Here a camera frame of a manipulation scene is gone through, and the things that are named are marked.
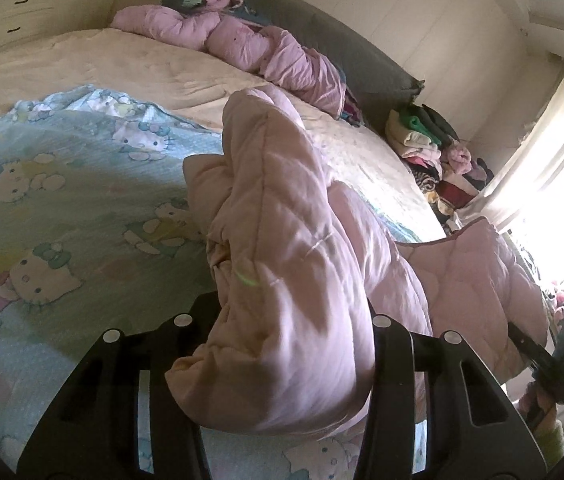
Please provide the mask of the person's right hand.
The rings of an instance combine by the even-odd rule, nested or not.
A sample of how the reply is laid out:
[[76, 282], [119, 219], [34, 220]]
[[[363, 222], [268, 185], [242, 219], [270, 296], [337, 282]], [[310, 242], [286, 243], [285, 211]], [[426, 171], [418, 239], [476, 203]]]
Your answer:
[[525, 393], [516, 404], [518, 413], [535, 436], [551, 432], [556, 424], [558, 410], [549, 393], [538, 382], [529, 382]]

